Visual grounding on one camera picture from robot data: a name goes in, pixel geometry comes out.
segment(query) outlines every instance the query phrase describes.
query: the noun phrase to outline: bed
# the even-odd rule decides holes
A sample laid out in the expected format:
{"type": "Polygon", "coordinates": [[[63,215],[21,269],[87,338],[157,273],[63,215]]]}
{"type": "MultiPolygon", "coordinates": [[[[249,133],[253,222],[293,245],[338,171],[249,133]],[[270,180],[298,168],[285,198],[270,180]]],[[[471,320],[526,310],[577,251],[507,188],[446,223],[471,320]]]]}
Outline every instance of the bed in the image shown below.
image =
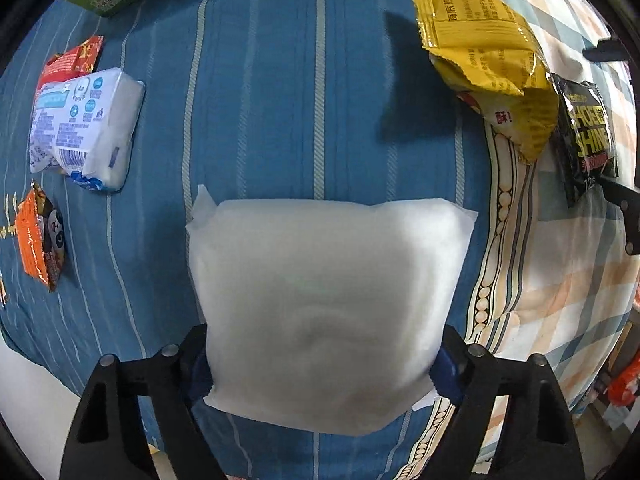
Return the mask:
{"type": "MultiPolygon", "coordinates": [[[[626,67],[581,55],[609,37],[606,24],[584,0],[504,1],[526,17],[553,72],[598,85],[620,177],[632,185],[626,67]]],[[[625,254],[620,211],[600,189],[569,210],[549,149],[532,166],[518,161],[431,66],[411,0],[142,0],[109,19],[57,0],[0,89],[0,272],[9,297],[0,330],[73,393],[102,354],[150,356],[200,323],[184,229],[198,184],[217,202],[441,197],[478,211],[448,323],[501,356],[544,353],[569,406],[631,308],[640,266],[625,254]],[[120,192],[33,176],[65,219],[67,260],[49,294],[24,274],[13,228],[32,178],[31,100],[44,61],[92,34],[105,37],[98,69],[123,68],[145,82],[146,97],[120,192]]],[[[492,455],[505,408],[496,404],[479,460],[492,455]]],[[[193,415],[230,476],[396,480],[420,472],[452,407],[437,399],[357,438],[261,424],[201,401],[193,415]]],[[[149,404],[143,419],[162,448],[149,404]]]]}

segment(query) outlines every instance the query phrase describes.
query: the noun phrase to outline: black mount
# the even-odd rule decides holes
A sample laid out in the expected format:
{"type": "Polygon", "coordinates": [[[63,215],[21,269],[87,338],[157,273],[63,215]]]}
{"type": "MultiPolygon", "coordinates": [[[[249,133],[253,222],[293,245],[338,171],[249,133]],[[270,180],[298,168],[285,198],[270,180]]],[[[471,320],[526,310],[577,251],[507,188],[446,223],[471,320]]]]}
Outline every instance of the black mount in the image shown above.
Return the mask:
{"type": "MultiPolygon", "coordinates": [[[[199,325],[180,347],[167,345],[149,359],[102,356],[71,425],[60,479],[158,480],[138,405],[138,396],[148,396],[178,480],[226,480],[190,413],[188,389],[205,339],[199,325]]],[[[495,358],[478,344],[467,347],[450,326],[441,352],[446,359],[431,375],[456,410],[420,480],[470,478],[498,396],[509,402],[487,479],[584,480],[571,417],[543,355],[495,358]]]]}
{"type": "Polygon", "coordinates": [[[626,254],[640,254],[640,193],[608,176],[601,175],[598,182],[607,202],[617,205],[622,211],[626,254]]]}
{"type": "Polygon", "coordinates": [[[148,359],[121,363],[103,355],[89,378],[69,429],[61,480],[158,480],[140,417],[138,396],[151,397],[176,476],[226,480],[191,418],[185,386],[206,339],[206,325],[182,345],[167,345],[148,359]]]}

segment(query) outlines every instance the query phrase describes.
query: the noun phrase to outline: white tissue package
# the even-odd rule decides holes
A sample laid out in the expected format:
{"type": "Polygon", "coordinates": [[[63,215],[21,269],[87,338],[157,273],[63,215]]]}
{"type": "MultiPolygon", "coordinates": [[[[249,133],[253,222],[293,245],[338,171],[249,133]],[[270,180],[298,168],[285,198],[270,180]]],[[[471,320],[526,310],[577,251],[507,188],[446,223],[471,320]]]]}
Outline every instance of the white tissue package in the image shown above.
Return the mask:
{"type": "Polygon", "coordinates": [[[87,189],[120,189],[144,94],[119,68],[44,85],[33,105],[31,173],[61,166],[87,189]]]}
{"type": "Polygon", "coordinates": [[[476,215],[442,199],[216,206],[200,186],[187,229],[205,402],[321,433],[392,422],[433,387],[476,215]]]}

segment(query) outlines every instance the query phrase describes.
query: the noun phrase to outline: blue fabric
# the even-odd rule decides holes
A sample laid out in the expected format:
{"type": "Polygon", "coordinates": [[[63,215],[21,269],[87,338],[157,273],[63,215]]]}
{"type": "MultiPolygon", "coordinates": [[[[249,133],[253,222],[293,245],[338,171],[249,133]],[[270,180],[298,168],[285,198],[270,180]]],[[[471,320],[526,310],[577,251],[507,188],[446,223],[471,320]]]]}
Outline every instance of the blue fabric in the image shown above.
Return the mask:
{"type": "MultiPolygon", "coordinates": [[[[30,107],[51,54],[96,30],[105,37],[98,69],[124,63],[145,82],[146,97],[120,193],[89,192],[59,174],[36,176],[65,219],[67,260],[56,293],[25,275],[15,237],[0,240],[10,296],[0,321],[15,349],[79,394],[101,354],[132,360],[180,342],[200,322],[188,275],[183,184],[192,196],[205,184],[217,202],[318,192],[364,204],[458,199],[479,212],[449,316],[464,332],[489,222],[482,120],[456,102],[421,49],[412,0],[324,0],[324,12],[318,1],[144,0],[108,20],[53,3],[0,78],[9,224],[12,197],[20,201],[31,179],[30,107]],[[198,8],[204,28],[194,68],[198,8]],[[319,12],[324,37],[317,34],[319,12]],[[314,152],[319,133],[322,161],[314,152]]],[[[382,480],[406,463],[430,409],[359,438],[261,424],[201,400],[193,413],[229,475],[382,480]]],[[[143,416],[150,441],[161,446],[148,403],[143,416]]]]}

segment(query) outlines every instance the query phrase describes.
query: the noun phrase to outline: yellow snack bag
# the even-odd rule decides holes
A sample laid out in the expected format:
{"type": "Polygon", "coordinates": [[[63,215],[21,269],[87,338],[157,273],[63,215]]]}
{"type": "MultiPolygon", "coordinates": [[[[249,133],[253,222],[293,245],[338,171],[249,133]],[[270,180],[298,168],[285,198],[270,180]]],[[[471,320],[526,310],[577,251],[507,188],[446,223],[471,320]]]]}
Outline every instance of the yellow snack bag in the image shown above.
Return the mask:
{"type": "Polygon", "coordinates": [[[500,0],[414,0],[422,47],[444,81],[534,162],[558,95],[526,20],[500,0]]]}

